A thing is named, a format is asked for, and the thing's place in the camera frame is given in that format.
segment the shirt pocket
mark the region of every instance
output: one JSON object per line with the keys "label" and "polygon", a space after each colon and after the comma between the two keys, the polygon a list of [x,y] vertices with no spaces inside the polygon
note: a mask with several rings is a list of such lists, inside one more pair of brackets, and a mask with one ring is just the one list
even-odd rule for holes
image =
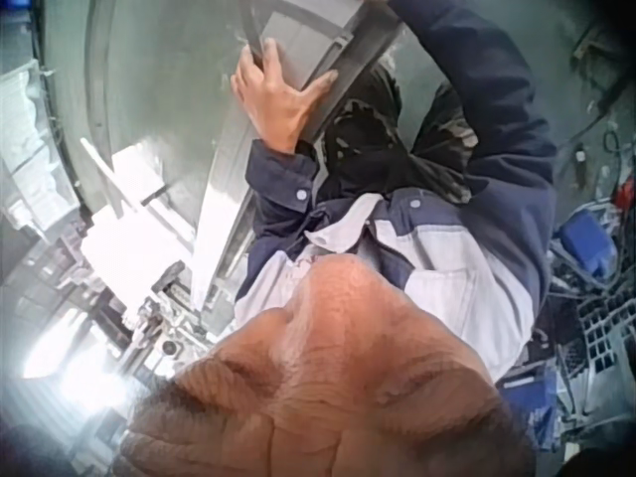
{"label": "shirt pocket", "polygon": [[476,279],[477,273],[468,268],[417,270],[408,279],[404,292],[420,309],[461,338],[472,308]]}

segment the blue object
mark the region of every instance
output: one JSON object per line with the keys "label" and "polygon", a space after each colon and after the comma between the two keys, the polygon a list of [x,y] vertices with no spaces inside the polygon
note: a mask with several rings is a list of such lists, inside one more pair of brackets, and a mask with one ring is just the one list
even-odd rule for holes
{"label": "blue object", "polygon": [[542,376],[525,385],[499,389],[513,414],[527,424],[526,432],[539,450],[554,450],[557,439],[557,373],[545,369]]}
{"label": "blue object", "polygon": [[590,211],[571,217],[560,229],[563,248],[593,276],[606,277],[616,255],[616,245]]}
{"label": "blue object", "polygon": [[0,5],[9,10],[23,10],[31,8],[31,0],[0,0]]}

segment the blue container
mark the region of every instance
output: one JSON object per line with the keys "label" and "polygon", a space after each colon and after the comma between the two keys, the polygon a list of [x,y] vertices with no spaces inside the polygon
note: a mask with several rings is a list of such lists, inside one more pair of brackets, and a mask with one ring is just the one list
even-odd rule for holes
{"label": "blue container", "polygon": [[561,227],[560,241],[589,274],[604,278],[612,268],[616,245],[590,211],[581,211]]}

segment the jacket cuff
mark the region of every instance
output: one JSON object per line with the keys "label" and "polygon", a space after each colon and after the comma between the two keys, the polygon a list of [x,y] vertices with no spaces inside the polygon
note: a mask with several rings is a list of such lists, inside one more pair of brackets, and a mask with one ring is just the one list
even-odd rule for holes
{"label": "jacket cuff", "polygon": [[263,199],[304,214],[311,205],[318,164],[302,154],[282,154],[261,140],[251,145],[245,178]]}

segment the finger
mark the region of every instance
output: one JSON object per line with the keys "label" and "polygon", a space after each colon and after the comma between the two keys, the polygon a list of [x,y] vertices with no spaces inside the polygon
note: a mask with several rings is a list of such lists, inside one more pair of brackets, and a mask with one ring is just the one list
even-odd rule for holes
{"label": "finger", "polygon": [[240,52],[238,68],[245,84],[250,85],[262,80],[262,71],[254,64],[254,56],[251,54],[249,45],[245,45]]}
{"label": "finger", "polygon": [[232,75],[232,77],[230,78],[230,86],[232,87],[232,92],[235,94],[237,99],[240,102],[244,102],[243,96],[242,96],[242,91],[241,91],[241,88],[239,86],[239,79],[237,78],[236,75]]}
{"label": "finger", "polygon": [[282,65],[280,64],[280,55],[278,54],[278,45],[276,45],[276,41],[271,38],[265,40],[263,68],[265,69],[265,80],[283,81]]}
{"label": "finger", "polygon": [[332,70],[309,84],[301,94],[311,107],[329,92],[331,86],[337,79],[338,72]]}

